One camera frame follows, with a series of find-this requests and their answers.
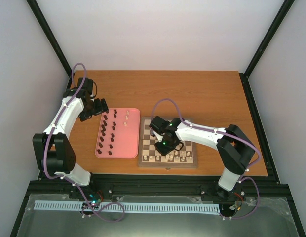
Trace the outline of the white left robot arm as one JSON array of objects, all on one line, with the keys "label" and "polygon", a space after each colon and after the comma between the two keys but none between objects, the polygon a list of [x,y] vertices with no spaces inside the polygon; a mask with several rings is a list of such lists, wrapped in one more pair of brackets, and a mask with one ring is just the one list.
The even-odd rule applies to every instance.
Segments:
[{"label": "white left robot arm", "polygon": [[69,138],[77,119],[84,122],[109,111],[106,100],[93,94],[95,86],[93,80],[79,78],[77,87],[64,92],[61,107],[48,128],[32,139],[38,168],[46,177],[66,179],[81,186],[81,194],[88,199],[97,195],[98,187],[90,182],[91,173],[76,162]]}]

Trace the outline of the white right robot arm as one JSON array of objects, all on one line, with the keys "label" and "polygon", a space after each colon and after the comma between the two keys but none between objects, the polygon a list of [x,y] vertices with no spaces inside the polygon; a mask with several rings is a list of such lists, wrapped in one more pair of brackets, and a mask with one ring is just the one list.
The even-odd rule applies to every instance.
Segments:
[{"label": "white right robot arm", "polygon": [[149,127],[158,139],[155,147],[162,155],[182,147],[183,142],[201,144],[218,151],[224,165],[218,185],[227,192],[233,190],[255,153],[251,141],[233,124],[228,128],[214,128],[180,118],[166,121],[156,116]]}]

